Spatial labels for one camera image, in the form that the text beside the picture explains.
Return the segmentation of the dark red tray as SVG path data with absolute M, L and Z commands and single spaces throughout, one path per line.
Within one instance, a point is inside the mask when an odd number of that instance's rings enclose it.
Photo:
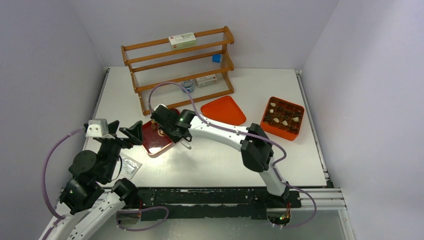
M 175 143 L 161 130 L 159 125 L 149 119 L 142 126 L 142 146 L 147 155 L 156 158 L 175 145 Z

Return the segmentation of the pink tongs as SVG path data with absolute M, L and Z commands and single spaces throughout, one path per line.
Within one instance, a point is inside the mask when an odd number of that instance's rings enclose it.
M 186 149 L 188 149 L 188 150 L 192 149 L 191 144 L 187 140 L 182 139 L 180 142 L 181 142 L 181 145 L 184 146 Z

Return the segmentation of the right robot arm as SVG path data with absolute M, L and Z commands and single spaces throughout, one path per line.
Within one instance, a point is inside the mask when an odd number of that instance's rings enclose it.
M 240 152 L 243 165 L 260 175 L 270 194 L 270 202 L 282 207 L 289 200 L 288 182 L 274 165 L 273 144 L 262 130 L 253 123 L 249 127 L 230 125 L 197 115 L 184 109 L 181 113 L 163 104 L 154 108 L 151 117 L 174 143 L 191 142 L 193 138 L 208 139 L 229 146 Z

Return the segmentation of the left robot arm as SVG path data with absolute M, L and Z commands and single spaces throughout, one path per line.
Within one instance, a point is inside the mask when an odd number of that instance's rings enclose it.
M 105 198 L 95 204 L 105 193 L 102 186 L 113 182 L 117 162 L 122 161 L 121 150 L 143 143 L 141 120 L 130 127 L 120 127 L 119 124 L 118 120 L 108 123 L 104 118 L 89 120 L 61 138 L 47 154 L 42 166 L 41 192 L 52 219 L 40 239 L 86 240 L 112 215 L 138 203 L 138 188 L 124 177 L 115 180 Z M 82 132 L 87 138 L 98 141 L 100 148 L 98 152 L 83 150 L 74 157 L 68 168 L 72 177 L 59 196 L 57 208 L 54 208 L 47 194 L 47 164 L 60 144 Z

